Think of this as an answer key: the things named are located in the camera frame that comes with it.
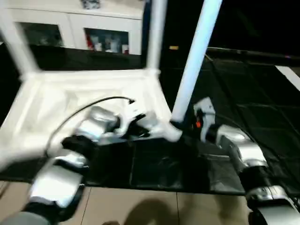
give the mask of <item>black cloth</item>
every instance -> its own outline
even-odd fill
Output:
[[[44,70],[142,67],[140,57],[133,55],[41,46],[32,50]],[[0,56],[5,61],[0,78],[5,87],[0,89],[3,121],[20,82],[4,45],[0,46]],[[176,63],[161,67],[160,83],[170,109],[183,69]],[[291,196],[300,196],[299,91],[274,66],[215,57],[203,63],[191,104],[207,96],[218,114],[229,117],[266,146],[262,149],[275,175]],[[235,126],[221,118],[217,122]],[[45,161],[41,158],[15,163],[0,173],[0,179],[30,182]],[[188,137],[177,143],[152,139],[101,147],[91,162],[87,183],[110,188],[244,194],[227,153]]]

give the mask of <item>tiled floor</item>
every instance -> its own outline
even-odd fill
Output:
[[[0,181],[0,221],[24,205],[28,188]],[[63,224],[247,225],[247,215],[243,197],[89,187],[75,216]]]

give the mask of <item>cabinet door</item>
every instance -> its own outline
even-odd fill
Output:
[[[69,14],[76,48],[141,54],[142,21]]]
[[[10,9],[29,44],[75,48],[66,13]]]

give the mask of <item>white cabinet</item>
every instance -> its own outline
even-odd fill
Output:
[[[95,15],[68,15],[76,48],[141,54],[141,20]]]
[[[141,54],[144,1],[101,0],[93,10],[80,0],[7,2],[29,44]]]
[[[54,43],[57,40],[59,42],[57,45],[75,48],[71,26],[66,13],[26,9],[10,10],[13,20],[23,28],[27,41],[30,44],[41,42],[40,44],[42,45],[43,42],[44,44],[45,42]]]

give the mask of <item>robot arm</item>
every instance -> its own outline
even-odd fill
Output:
[[[143,136],[148,130],[136,122],[143,118],[135,103],[120,115],[95,106],[62,141],[62,148],[39,171],[29,190],[28,203],[2,225],[55,225],[73,216],[83,195],[89,162],[97,142],[107,133]]]
[[[300,214],[279,182],[272,176],[259,145],[241,129],[215,124],[211,102],[207,99],[195,105],[195,115],[202,118],[204,129],[200,139],[210,142],[229,154],[241,184],[246,192],[252,225],[297,225]]]

